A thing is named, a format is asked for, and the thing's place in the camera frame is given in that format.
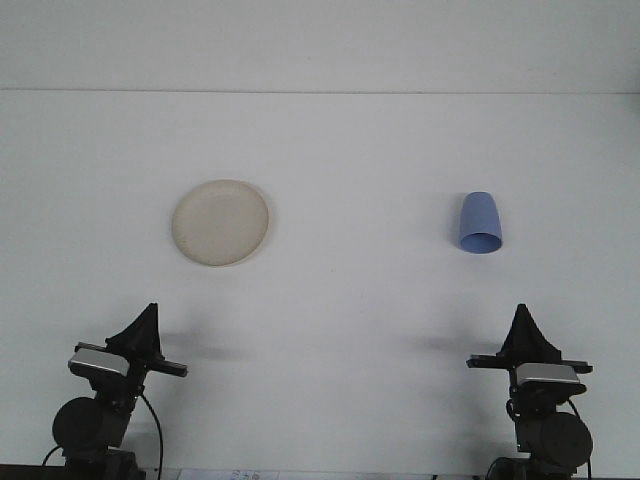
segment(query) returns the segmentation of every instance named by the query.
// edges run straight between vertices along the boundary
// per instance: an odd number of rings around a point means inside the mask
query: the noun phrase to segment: camera mount
[[[94,398],[67,402],[53,421],[72,478],[144,480],[133,452],[118,450],[149,371],[184,377],[187,366],[168,362],[160,350],[158,305],[151,303],[106,347],[78,343],[69,360],[74,375],[89,380]]]
[[[562,360],[536,326],[526,305],[520,304],[500,352],[471,355],[469,368],[509,372],[507,414],[513,420],[519,452],[528,459],[499,458],[489,468],[487,480],[566,480],[591,456],[593,440],[577,415],[557,411],[557,406],[587,388],[577,374],[590,373],[586,362]]]

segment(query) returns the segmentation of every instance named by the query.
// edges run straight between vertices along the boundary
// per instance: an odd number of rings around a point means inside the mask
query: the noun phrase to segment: upside-down cup
[[[502,246],[498,208],[487,192],[467,195],[460,214],[460,248],[469,253],[491,253]]]

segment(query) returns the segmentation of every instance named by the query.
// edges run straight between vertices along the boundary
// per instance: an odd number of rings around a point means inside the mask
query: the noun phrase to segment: paper plate
[[[258,191],[236,180],[194,188],[178,204],[171,231],[182,253],[211,266],[236,263],[253,252],[269,226],[269,210]]]

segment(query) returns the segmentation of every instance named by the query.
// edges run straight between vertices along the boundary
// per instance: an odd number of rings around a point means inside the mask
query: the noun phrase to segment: blue plastic cup
[[[498,208],[491,194],[467,195],[460,214],[460,247],[470,253],[495,252],[502,246]]]

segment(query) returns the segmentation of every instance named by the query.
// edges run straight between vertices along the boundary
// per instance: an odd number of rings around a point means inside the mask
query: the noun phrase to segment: cable
[[[44,457],[44,460],[42,461],[42,466],[44,467],[47,464],[47,462],[49,461],[49,457],[51,457],[51,455],[53,455],[56,450],[59,450],[61,448],[62,448],[61,446],[57,446],[55,448],[52,448],[51,451],[49,453],[47,453],[47,456]]]
[[[147,407],[149,407],[149,411],[151,412],[153,419],[156,421],[156,426],[158,427],[158,438],[160,440],[160,461],[158,462],[158,480],[160,480],[160,477],[162,476],[162,462],[164,460],[164,441],[162,440],[162,428],[160,427],[160,420],[158,420],[158,416],[156,415],[156,412],[153,410],[153,407],[151,406],[151,404],[149,403],[149,400],[147,400],[147,397],[145,397],[143,393],[140,394],[140,397],[142,398],[142,400],[144,400],[144,403],[147,404]]]
[[[580,418],[580,414],[578,413],[578,409],[573,404],[573,402],[571,401],[570,398],[567,399],[567,403],[571,406],[571,409],[573,410],[573,413],[575,413],[576,418],[578,420],[582,421],[582,419]],[[587,478],[588,478],[588,480],[592,480],[592,476],[591,476],[591,457],[589,457],[589,460],[587,460]]]
[[[516,413],[513,411],[513,400],[507,400],[507,404],[505,405],[507,409],[507,415],[514,422],[517,420]]]

